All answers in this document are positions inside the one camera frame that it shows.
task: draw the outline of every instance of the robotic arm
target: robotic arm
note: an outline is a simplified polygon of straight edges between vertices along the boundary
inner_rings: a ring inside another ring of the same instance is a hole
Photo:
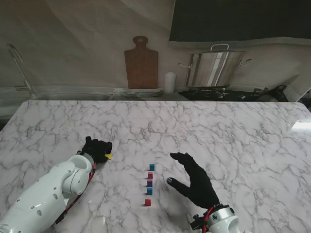
[[[0,220],[0,233],[40,233],[59,223],[81,197],[93,178],[96,163],[107,161],[111,142],[86,138],[82,151],[50,172],[27,190]]]
[[[197,206],[208,209],[202,217],[193,216],[194,222],[190,224],[192,229],[202,229],[203,233],[206,231],[211,233],[241,233],[238,227],[239,218],[229,205],[219,203],[204,169],[187,153],[171,153],[171,157],[185,167],[190,177],[190,187],[174,178],[168,178],[166,182]]]

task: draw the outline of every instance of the white candle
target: white candle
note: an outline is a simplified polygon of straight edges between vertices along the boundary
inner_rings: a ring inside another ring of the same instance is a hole
[[[176,82],[176,74],[174,72],[168,72],[165,74],[165,82],[164,82],[164,93],[172,94],[174,93]]]

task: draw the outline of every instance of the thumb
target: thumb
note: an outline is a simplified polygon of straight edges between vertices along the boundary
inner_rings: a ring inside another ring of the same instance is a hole
[[[183,183],[179,182],[178,180],[174,178],[167,178],[166,182],[172,186],[174,189],[176,189],[178,192],[180,192],[185,197],[189,196],[190,188],[184,185]]]

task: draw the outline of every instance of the red wire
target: red wire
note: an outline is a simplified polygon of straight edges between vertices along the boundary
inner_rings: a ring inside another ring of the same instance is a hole
[[[206,232],[206,221],[207,221],[208,216],[210,215],[210,212],[212,212],[213,209],[214,209],[214,206],[212,206],[212,207],[209,209],[208,213],[207,213],[206,216],[205,216],[205,219],[204,219],[204,227],[203,227],[203,233]]]
[[[92,178],[93,178],[93,176],[95,174],[95,170],[96,170],[96,163],[93,164],[93,169],[92,169],[92,171],[89,174],[89,178],[88,178],[88,182],[87,182],[86,186],[88,186],[89,182],[92,180]],[[66,211],[68,211],[77,202],[77,200],[81,197],[82,194],[83,193],[81,193],[80,195],[78,195],[76,197],[76,199],[66,208]]]

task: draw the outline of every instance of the small cube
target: small cube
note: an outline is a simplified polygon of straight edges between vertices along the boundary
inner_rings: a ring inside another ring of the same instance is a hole
[[[152,195],[152,188],[147,188],[147,195]]]
[[[145,206],[151,206],[151,200],[145,199]]]
[[[149,165],[149,170],[150,171],[154,171],[155,170],[155,165],[154,164],[150,164]]]
[[[148,172],[148,180],[152,180],[153,179],[153,174],[152,174],[152,172]]]
[[[147,187],[152,187],[152,181],[147,181]]]

